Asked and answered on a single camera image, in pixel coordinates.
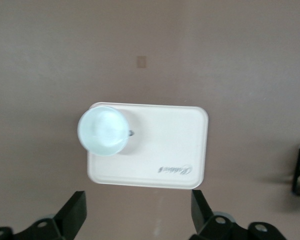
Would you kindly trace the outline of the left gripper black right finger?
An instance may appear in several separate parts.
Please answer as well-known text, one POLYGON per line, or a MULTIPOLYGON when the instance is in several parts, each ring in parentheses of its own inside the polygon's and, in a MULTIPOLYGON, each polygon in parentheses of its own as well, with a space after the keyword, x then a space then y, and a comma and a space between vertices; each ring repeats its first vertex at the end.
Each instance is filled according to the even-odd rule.
POLYGON ((191 217, 198 240, 237 240, 240 236, 232 217, 210 208, 201 190, 191 191, 191 217))

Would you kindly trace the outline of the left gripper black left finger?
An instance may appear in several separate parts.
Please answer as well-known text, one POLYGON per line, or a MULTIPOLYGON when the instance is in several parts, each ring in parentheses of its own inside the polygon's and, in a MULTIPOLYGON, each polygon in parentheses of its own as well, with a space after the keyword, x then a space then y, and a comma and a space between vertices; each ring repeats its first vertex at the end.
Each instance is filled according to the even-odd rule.
POLYGON ((52 218, 43 218, 17 233, 16 240, 73 240, 87 218, 86 193, 76 191, 52 218))

